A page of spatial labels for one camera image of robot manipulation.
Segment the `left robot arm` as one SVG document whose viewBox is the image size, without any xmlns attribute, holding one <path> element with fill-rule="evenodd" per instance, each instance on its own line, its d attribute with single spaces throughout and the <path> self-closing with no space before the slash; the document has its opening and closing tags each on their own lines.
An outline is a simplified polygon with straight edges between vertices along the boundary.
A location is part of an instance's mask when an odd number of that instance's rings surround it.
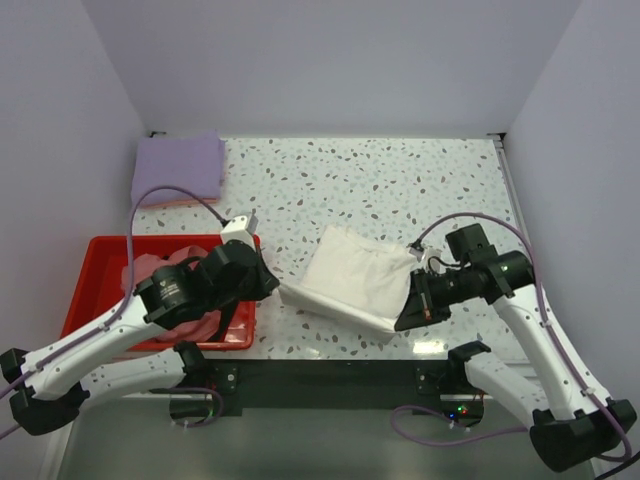
<svg viewBox="0 0 640 480">
<path fill-rule="evenodd" d="M 219 312 L 214 339 L 222 338 L 237 306 L 272 294 L 279 280 L 261 250 L 238 240 L 206 256 L 162 266 L 106 312 L 58 341 L 34 351 L 9 349 L 1 373 L 17 428 L 32 436 L 73 422 L 89 406 L 130 393 L 200 390 L 207 380 L 204 357 L 182 341 L 159 354 L 115 362 L 114 356 L 176 327 Z"/>
</svg>

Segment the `white t-shirt red print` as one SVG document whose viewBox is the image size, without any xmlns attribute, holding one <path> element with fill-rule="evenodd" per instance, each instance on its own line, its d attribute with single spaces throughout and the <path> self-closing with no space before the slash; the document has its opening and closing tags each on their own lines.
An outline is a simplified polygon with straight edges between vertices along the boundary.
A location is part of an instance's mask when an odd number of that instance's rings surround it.
<svg viewBox="0 0 640 480">
<path fill-rule="evenodd" d="M 419 266 L 407 247 L 378 242 L 349 227 L 329 225 L 301 280 L 283 281 L 283 304 L 387 343 L 406 304 L 410 274 Z"/>
</svg>

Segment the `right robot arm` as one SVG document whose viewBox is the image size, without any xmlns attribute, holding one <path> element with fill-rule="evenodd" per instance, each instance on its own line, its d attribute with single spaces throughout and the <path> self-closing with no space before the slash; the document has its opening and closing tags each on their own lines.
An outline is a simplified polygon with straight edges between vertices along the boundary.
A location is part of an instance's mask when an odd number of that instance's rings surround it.
<svg viewBox="0 0 640 480">
<path fill-rule="evenodd" d="M 493 397 L 524 425 L 536 453 L 554 472 L 617 448 L 637 413 L 590 373 L 547 306 L 528 256 L 498 252 L 479 224 L 448 234 L 446 242 L 454 265 L 442 273 L 430 268 L 411 273 L 397 330 L 443 322 L 452 306 L 482 299 L 514 334 L 538 381 L 528 381 L 476 340 L 448 352 L 440 384 Z"/>
</svg>

